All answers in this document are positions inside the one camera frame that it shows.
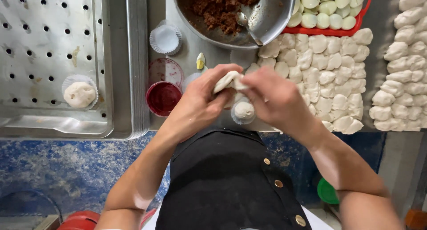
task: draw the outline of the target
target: red liquid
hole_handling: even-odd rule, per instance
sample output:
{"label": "red liquid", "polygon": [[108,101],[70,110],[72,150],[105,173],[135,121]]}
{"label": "red liquid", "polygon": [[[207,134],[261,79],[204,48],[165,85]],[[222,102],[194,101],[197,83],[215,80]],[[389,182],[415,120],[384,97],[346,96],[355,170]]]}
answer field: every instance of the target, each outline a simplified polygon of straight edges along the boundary
{"label": "red liquid", "polygon": [[182,97],[180,89],[168,82],[153,84],[147,91],[147,104],[150,110],[161,117],[169,116]]}

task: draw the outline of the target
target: green object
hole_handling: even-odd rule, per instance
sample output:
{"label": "green object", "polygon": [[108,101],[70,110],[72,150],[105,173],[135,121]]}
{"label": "green object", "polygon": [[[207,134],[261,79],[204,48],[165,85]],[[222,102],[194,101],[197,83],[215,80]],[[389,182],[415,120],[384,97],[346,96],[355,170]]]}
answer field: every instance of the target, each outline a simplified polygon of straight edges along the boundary
{"label": "green object", "polygon": [[336,196],[334,187],[329,184],[324,178],[320,179],[317,184],[317,194],[322,201],[328,204],[339,204],[339,199]]}

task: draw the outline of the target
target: stainless steel bowl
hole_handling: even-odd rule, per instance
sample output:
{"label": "stainless steel bowl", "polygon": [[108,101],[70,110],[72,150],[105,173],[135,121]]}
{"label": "stainless steel bowl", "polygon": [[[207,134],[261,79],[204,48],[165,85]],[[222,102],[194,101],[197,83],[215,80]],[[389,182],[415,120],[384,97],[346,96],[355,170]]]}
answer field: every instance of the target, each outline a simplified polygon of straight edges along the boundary
{"label": "stainless steel bowl", "polygon": [[[216,46],[230,50],[251,50],[258,46],[246,29],[233,36],[225,35],[218,27],[207,30],[203,17],[192,13],[188,6],[191,0],[174,0],[178,13],[185,24],[197,36]],[[242,12],[249,19],[249,27],[264,44],[274,40],[291,18],[295,0],[260,0],[252,7],[244,6]]]}

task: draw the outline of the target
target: spoon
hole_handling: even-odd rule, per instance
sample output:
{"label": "spoon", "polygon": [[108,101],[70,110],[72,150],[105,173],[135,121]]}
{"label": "spoon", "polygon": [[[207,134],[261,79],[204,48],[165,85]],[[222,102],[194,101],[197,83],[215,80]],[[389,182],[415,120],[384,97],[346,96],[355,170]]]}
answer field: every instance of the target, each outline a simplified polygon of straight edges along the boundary
{"label": "spoon", "polygon": [[238,12],[236,16],[236,20],[239,25],[246,27],[246,30],[248,30],[249,34],[252,36],[252,38],[255,40],[258,46],[260,47],[264,46],[264,43],[261,40],[259,40],[259,38],[255,36],[252,30],[249,28],[248,18],[244,13]]}

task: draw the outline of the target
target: blue floor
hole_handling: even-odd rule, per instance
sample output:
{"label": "blue floor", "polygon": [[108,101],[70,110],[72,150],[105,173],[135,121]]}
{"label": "blue floor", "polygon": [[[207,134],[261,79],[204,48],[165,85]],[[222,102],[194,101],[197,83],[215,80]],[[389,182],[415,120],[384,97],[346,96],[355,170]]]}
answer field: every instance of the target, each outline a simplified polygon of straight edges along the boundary
{"label": "blue floor", "polygon": [[[151,140],[154,132],[131,141],[0,141],[0,196],[35,189],[56,202],[62,213],[100,212],[110,188]],[[319,203],[312,178],[317,169],[303,146],[286,135],[260,133],[272,162],[293,179],[297,199]],[[337,134],[376,171],[385,133]],[[169,187],[169,168],[152,207],[162,201]],[[36,194],[17,193],[0,199],[0,215],[53,214],[51,203]]]}

